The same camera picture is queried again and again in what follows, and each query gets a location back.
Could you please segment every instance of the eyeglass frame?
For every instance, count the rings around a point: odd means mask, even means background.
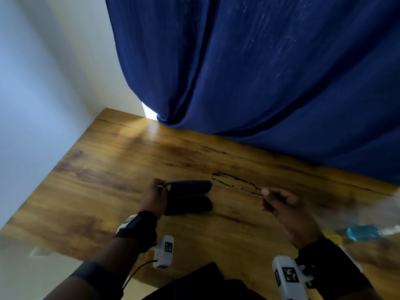
[[[248,190],[244,190],[243,188],[237,188],[237,187],[235,187],[233,184],[232,184],[232,185],[229,185],[229,184],[227,184],[227,183],[225,183],[225,182],[223,182],[223,181],[221,181],[221,180],[218,180],[218,179],[214,178],[214,176],[217,176],[217,177],[230,177],[230,178],[234,178],[235,180],[242,181],[242,182],[245,182],[245,183],[247,183],[247,184],[253,186],[256,190],[261,190],[261,188],[259,188],[258,186],[256,186],[253,182],[246,181],[246,180],[240,179],[240,178],[238,178],[238,177],[235,177],[235,176],[233,176],[233,175],[224,174],[224,173],[213,173],[213,175],[211,176],[211,179],[212,179],[212,180],[216,180],[216,181],[222,183],[223,185],[232,187],[232,188],[234,188],[234,189],[236,189],[236,190],[242,190],[242,191],[245,191],[245,192],[250,193],[250,194],[253,194],[253,195],[262,196],[261,194],[254,193],[254,192],[248,191]]]

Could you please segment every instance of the blue curtain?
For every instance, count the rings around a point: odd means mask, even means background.
[[[400,0],[106,0],[166,126],[400,184]]]

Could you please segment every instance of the right hand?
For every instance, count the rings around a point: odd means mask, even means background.
[[[277,218],[298,250],[324,237],[305,200],[279,187],[265,187],[261,193],[261,209]]]

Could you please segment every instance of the eyeglasses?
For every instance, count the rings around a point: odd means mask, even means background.
[[[216,181],[218,181],[218,182],[220,182],[220,183],[222,183],[223,185],[232,187],[232,188],[234,188],[234,189],[242,190],[242,191],[245,191],[245,192],[247,192],[247,193],[250,193],[250,194],[253,194],[253,195],[257,195],[257,196],[262,196],[262,194],[261,194],[261,188],[257,187],[254,183],[252,183],[252,182],[250,182],[250,181],[246,181],[246,180],[240,179],[240,178],[235,177],[235,176],[232,176],[232,175],[230,175],[230,174],[213,173],[212,179],[213,179],[213,180],[216,180]],[[248,187],[249,187],[248,189],[249,189],[249,190],[246,190],[246,189],[244,189],[243,187],[240,187],[240,186],[236,187],[234,184],[231,184],[231,182],[233,182],[231,179],[240,181],[241,183],[246,183],[246,184],[248,184]]]

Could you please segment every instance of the left hand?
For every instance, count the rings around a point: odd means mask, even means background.
[[[165,181],[160,179],[154,179],[147,191],[142,196],[142,202],[140,203],[139,211],[147,210],[152,212],[157,219],[160,219],[167,208],[167,194],[171,189],[171,185],[161,188]]]

